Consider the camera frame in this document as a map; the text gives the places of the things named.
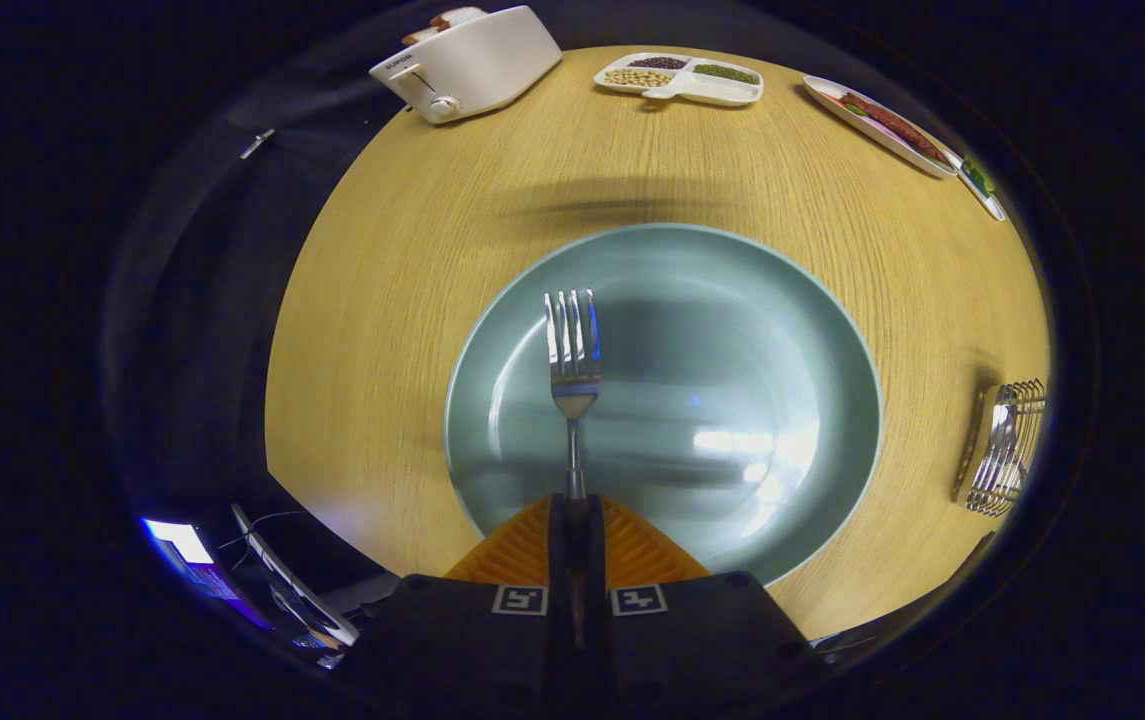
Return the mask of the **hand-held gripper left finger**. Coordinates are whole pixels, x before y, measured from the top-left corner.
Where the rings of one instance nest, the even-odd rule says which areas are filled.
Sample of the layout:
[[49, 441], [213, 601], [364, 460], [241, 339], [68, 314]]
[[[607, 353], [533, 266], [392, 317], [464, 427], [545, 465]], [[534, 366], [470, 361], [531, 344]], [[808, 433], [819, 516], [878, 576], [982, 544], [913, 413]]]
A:
[[564, 498], [522, 511], [544, 571], [534, 581], [408, 575], [352, 648], [363, 701], [545, 701], [550, 670], [572, 641]]

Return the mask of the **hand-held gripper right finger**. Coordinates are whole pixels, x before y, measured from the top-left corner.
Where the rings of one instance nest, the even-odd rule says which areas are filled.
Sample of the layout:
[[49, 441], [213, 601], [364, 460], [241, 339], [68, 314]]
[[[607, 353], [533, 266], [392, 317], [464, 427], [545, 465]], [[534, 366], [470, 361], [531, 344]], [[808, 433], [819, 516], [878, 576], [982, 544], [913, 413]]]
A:
[[713, 573], [639, 512], [598, 497], [618, 701], [795, 701], [828, 665], [747, 571]]

